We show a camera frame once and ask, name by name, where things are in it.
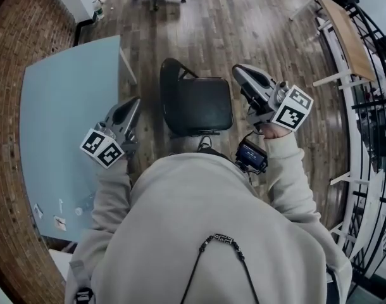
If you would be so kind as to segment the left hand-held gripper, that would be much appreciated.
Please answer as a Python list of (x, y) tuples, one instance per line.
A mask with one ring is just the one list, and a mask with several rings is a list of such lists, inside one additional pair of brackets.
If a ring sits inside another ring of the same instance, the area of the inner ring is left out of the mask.
[(90, 129), (80, 150), (105, 169), (121, 157), (131, 158), (139, 147), (135, 130), (139, 121), (141, 99), (131, 97), (114, 105), (103, 121)]

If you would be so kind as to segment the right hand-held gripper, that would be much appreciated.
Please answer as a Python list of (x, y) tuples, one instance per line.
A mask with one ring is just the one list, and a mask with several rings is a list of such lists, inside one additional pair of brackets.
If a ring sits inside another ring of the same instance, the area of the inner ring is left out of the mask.
[(234, 65), (232, 74), (249, 105), (247, 121), (256, 130), (272, 123), (295, 132), (310, 114), (314, 100), (296, 85), (247, 64)]

